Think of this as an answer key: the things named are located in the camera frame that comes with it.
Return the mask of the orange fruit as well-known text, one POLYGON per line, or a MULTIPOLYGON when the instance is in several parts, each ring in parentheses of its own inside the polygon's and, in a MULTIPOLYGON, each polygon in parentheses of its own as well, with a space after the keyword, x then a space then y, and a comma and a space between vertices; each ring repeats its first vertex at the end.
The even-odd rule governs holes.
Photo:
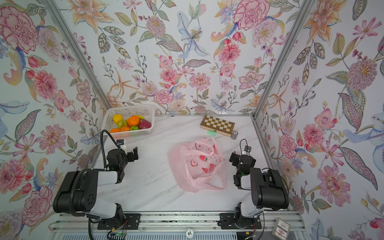
POLYGON ((119 129, 119 128, 114 128, 114 129, 110 130, 110 133, 119 133, 119 132, 121 132, 121 129, 119 129))
POLYGON ((129 127, 138 126, 139 122, 140 122, 140 119, 137 116, 131 116, 130 118, 127 119, 127 124, 129 127))
POLYGON ((130 130, 129 126, 124 126, 120 129, 120 132, 128 132, 130 130))

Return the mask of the yellow lemon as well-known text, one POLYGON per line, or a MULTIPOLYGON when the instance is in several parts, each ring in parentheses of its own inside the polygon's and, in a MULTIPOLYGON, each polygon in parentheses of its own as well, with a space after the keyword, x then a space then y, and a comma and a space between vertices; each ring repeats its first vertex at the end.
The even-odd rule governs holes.
POLYGON ((114 123, 116 125, 118 124, 118 122, 120 122, 122 120, 123 120, 123 116, 122 115, 119 115, 119 114, 113 115, 113 121, 114 121, 114 123))

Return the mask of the red dragon fruit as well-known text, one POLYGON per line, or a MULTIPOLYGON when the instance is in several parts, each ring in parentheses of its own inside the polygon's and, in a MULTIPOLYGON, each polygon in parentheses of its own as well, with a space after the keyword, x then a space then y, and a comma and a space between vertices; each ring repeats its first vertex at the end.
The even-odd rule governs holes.
POLYGON ((151 124, 151 122, 149 122, 145 119, 140 119, 138 127, 140 130, 150 129, 152 127, 152 124, 151 124))

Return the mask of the pink plastic bag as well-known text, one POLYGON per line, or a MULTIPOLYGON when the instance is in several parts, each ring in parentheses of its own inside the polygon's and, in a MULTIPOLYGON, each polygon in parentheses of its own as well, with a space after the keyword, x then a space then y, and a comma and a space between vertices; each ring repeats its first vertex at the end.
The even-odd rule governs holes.
POLYGON ((213 138, 183 142, 168 152, 178 186, 191 193, 226 188, 226 160, 213 138))

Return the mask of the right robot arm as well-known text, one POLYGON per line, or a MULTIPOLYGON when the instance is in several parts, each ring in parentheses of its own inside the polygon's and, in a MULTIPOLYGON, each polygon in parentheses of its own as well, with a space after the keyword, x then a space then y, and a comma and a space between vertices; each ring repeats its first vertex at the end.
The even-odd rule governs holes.
POLYGON ((256 159, 250 155, 232 152, 230 163, 236 167, 234 185, 251 195, 237 204, 227 223, 230 227, 250 229, 265 210, 278 211, 289 207, 289 193, 281 175, 270 168, 256 168, 256 159))

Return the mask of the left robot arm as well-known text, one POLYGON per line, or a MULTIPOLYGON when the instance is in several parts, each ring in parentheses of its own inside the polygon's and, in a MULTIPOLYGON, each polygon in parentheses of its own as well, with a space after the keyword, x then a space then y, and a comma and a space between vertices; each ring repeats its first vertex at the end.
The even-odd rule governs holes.
POLYGON ((85 169, 67 173, 53 202, 55 213, 94 219, 98 221, 99 230, 121 226, 137 230, 140 214, 125 214, 120 204, 103 200, 97 197, 97 193, 98 187, 120 184, 127 164, 138 159, 137 147, 128 153, 123 149, 113 149, 106 156, 106 170, 85 169))

